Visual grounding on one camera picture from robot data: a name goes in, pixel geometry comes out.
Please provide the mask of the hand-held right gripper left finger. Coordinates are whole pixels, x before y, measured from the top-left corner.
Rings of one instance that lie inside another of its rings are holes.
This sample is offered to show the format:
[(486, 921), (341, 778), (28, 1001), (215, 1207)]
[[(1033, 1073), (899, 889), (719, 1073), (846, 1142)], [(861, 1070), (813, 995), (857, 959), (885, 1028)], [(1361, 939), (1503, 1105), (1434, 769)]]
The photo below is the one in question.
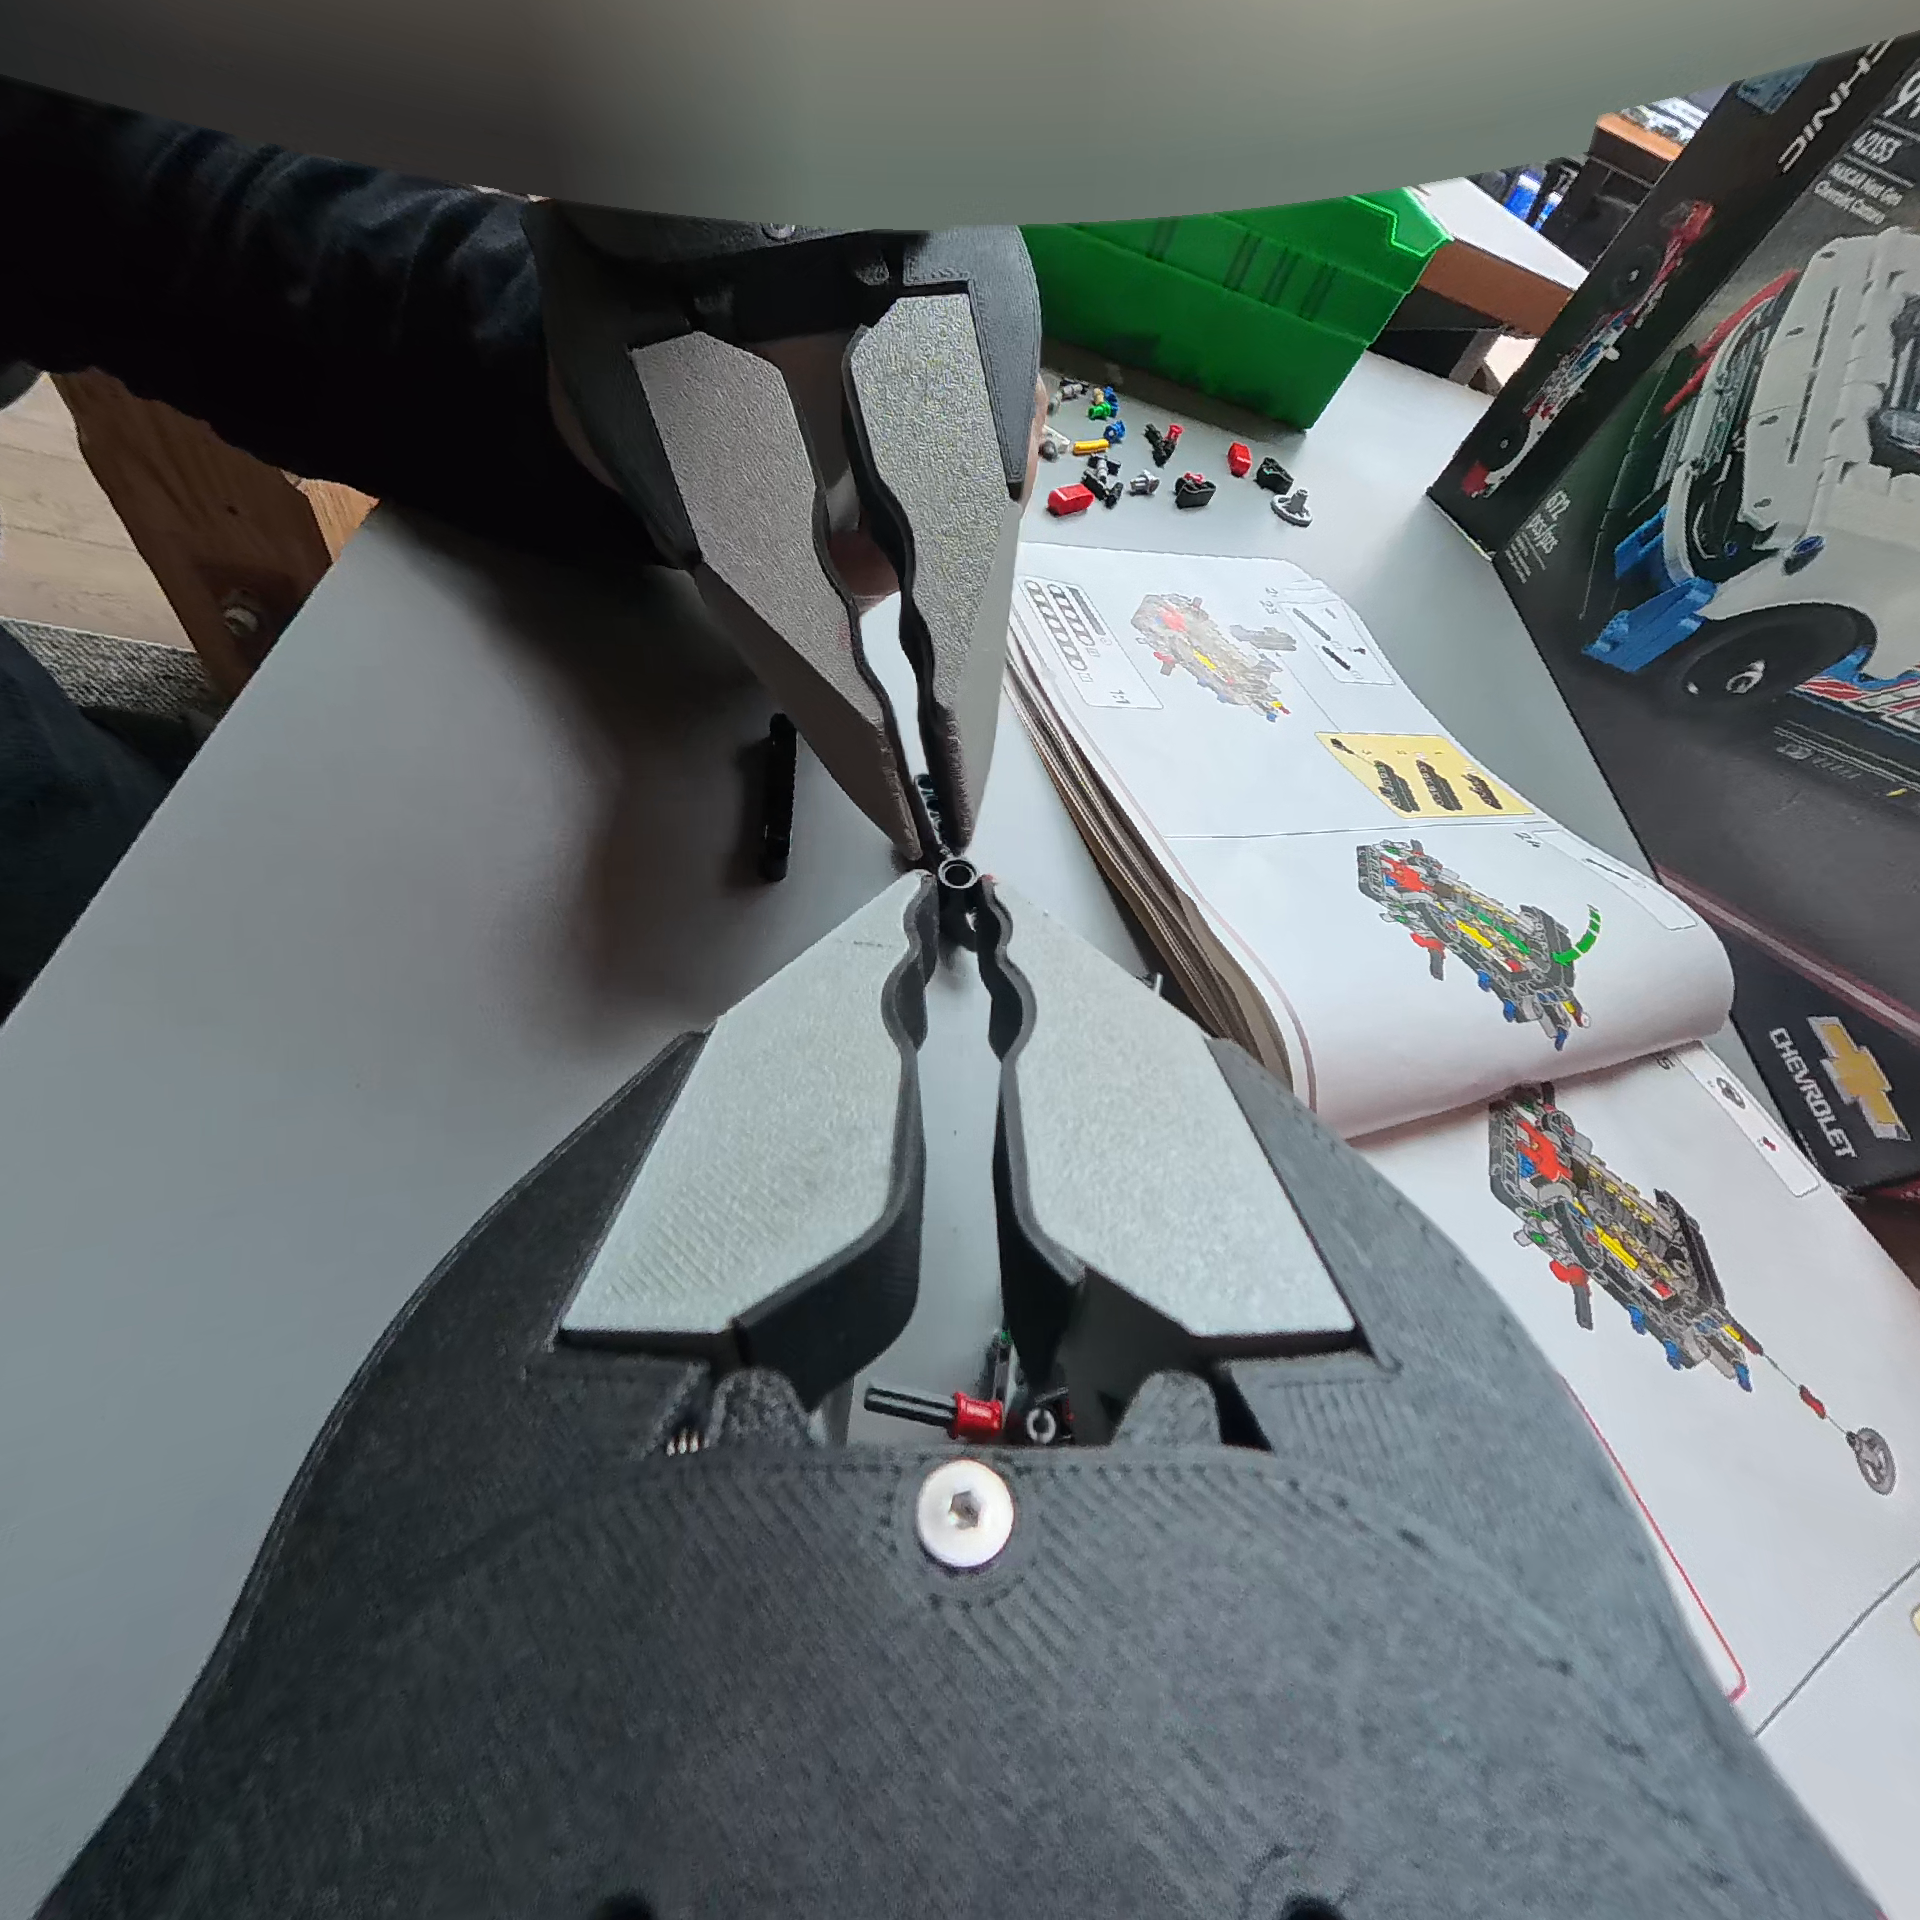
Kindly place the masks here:
[(839, 1394), (918, 1298), (918, 1055), (939, 947), (913, 874), (718, 1017), (582, 1270), (561, 1337)]

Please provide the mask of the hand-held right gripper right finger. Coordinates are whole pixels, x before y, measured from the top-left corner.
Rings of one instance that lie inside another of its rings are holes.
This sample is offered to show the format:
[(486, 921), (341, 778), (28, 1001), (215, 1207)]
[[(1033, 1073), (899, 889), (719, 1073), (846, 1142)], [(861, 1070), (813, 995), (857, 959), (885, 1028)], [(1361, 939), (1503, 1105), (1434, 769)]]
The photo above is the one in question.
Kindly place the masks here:
[(1236, 1360), (1331, 1360), (1363, 1330), (1230, 1065), (1105, 952), (982, 880), (975, 959), (999, 1064), (999, 1295), (1076, 1446), (1108, 1446), (1163, 1375), (1217, 1398)]

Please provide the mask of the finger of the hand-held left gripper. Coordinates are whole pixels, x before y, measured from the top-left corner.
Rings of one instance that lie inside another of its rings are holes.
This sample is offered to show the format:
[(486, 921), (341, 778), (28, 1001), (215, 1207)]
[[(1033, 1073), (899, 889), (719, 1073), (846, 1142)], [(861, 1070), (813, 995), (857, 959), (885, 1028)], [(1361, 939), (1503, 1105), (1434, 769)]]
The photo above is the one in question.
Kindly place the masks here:
[(1038, 416), (1033, 276), (902, 294), (855, 332), (843, 396), (855, 484), (902, 590), (941, 846), (964, 852), (993, 778)]
[(900, 860), (927, 857), (923, 808), (828, 563), (825, 484), (783, 372), (706, 332), (631, 364), (699, 552), (692, 576), (755, 676)]

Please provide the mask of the small black lego pin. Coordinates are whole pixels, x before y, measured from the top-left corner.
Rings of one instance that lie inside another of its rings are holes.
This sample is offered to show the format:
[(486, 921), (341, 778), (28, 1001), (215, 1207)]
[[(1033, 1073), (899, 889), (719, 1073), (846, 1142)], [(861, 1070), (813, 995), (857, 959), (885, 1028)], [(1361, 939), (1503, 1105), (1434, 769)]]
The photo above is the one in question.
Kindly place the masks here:
[(915, 778), (923, 827), (922, 867), (933, 879), (935, 915), (943, 952), (978, 952), (978, 911), (982, 876), (974, 860), (949, 846), (937, 785), (927, 774)]

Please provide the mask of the pile of small lego pieces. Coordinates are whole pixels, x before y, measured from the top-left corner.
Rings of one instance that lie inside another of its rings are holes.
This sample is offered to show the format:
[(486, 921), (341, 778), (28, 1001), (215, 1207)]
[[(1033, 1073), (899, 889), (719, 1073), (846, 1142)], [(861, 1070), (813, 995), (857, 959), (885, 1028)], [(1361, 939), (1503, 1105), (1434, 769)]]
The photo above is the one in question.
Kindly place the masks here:
[(1199, 513), (1230, 483), (1257, 492), (1281, 524), (1311, 527), (1309, 490), (1281, 457), (1235, 440), (1212, 471), (1185, 465), (1187, 442), (1185, 422), (1130, 423), (1114, 385), (1060, 376), (1047, 386), (1038, 451), (1044, 516), (1078, 522), (1115, 513), (1127, 498), (1162, 498), (1178, 513)]

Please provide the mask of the black lego beam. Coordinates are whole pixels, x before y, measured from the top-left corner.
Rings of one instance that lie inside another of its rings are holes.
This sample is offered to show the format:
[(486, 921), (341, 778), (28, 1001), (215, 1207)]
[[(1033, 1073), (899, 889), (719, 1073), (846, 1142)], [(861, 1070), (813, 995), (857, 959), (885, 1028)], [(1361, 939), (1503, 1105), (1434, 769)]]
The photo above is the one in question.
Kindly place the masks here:
[(747, 852), (753, 874), (782, 882), (788, 874), (796, 830), (801, 735), (783, 711), (775, 711), (765, 735), (747, 753)]

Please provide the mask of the lego car assembly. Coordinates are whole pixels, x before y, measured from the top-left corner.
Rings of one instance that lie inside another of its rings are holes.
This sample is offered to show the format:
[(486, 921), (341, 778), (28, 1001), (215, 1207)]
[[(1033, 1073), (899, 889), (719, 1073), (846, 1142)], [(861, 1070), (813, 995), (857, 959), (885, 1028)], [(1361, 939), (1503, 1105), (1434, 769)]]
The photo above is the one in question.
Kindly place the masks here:
[(988, 1343), (971, 1391), (956, 1388), (930, 1398), (868, 1384), (861, 1391), (861, 1410), (933, 1428), (958, 1446), (1058, 1450), (1075, 1441), (1066, 1370), (1052, 1362), (1033, 1376), (1007, 1328), (999, 1328)]

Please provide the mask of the open lego instruction booklet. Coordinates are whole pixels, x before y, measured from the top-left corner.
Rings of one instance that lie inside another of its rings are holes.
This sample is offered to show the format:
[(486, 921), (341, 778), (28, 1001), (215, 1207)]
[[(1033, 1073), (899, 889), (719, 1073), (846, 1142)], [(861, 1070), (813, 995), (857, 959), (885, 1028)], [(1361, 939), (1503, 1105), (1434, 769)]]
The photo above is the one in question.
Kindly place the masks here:
[(1290, 563), (1023, 545), (1010, 664), (1199, 995), (1572, 1388), (1797, 1790), (1916, 1793), (1916, 1287), (1707, 1050), (1719, 937)]

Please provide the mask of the lego set cardboard box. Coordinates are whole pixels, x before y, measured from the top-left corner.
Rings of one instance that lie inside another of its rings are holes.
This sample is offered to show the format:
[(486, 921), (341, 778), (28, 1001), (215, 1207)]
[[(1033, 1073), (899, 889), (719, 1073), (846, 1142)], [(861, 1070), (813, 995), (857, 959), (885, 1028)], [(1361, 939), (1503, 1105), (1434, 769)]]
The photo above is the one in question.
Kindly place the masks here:
[(1724, 95), (1429, 496), (1916, 1257), (1916, 38)]

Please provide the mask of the person's left hand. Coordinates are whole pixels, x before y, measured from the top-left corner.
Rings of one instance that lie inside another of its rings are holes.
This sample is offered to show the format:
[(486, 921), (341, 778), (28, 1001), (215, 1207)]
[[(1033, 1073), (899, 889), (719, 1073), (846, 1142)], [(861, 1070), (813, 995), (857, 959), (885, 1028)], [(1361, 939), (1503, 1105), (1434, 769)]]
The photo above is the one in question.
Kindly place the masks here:
[(825, 496), (828, 563), (865, 615), (899, 595), (897, 567), (875, 543), (850, 473), (843, 473)]

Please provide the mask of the green plastic bin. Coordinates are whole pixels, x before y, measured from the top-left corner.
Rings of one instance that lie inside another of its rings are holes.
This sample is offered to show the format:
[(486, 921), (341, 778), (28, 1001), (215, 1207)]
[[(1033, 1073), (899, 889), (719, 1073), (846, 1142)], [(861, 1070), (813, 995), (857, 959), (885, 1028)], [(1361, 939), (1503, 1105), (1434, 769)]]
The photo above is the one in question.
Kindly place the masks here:
[(1023, 228), (1044, 334), (1311, 428), (1450, 231), (1414, 193)]

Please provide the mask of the wooden-edged side table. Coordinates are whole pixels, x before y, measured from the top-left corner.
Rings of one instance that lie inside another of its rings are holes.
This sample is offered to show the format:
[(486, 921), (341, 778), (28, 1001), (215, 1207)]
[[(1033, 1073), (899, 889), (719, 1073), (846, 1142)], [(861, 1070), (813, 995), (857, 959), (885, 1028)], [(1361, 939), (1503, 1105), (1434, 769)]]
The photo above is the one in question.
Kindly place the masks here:
[(1407, 195), (1444, 238), (1389, 327), (1452, 339), (1446, 377), (1500, 393), (1587, 270), (1468, 179), (1417, 184)]

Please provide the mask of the grey rug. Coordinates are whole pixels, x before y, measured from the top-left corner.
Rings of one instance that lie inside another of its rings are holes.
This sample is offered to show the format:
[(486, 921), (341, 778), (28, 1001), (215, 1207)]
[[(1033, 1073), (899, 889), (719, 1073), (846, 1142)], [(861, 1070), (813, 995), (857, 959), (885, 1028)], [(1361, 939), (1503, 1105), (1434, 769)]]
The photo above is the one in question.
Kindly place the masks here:
[(196, 715), (217, 723), (223, 696), (204, 660), (170, 643), (45, 626), (6, 617), (12, 634), (79, 706), (147, 714), (159, 720)]

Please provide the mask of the person's dark trouser leg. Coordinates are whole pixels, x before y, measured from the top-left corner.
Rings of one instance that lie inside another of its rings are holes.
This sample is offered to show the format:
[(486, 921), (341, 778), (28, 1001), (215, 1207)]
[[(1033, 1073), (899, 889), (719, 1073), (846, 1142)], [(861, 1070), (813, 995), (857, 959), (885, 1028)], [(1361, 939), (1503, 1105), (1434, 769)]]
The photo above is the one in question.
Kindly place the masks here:
[(179, 780), (2, 635), (2, 1011), (34, 983)]

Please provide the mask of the dark cluttered shelf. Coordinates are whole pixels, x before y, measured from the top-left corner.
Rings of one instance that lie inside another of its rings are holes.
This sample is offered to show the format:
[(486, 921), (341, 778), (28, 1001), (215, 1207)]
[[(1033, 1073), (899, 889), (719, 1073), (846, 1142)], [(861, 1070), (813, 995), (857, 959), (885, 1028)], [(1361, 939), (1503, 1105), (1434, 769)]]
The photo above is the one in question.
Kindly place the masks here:
[(1585, 163), (1569, 187), (1572, 219), (1587, 219), (1591, 203), (1634, 209), (1645, 200), (1679, 151), (1705, 126), (1719, 95), (1678, 95), (1654, 103), (1605, 113), (1591, 132)]

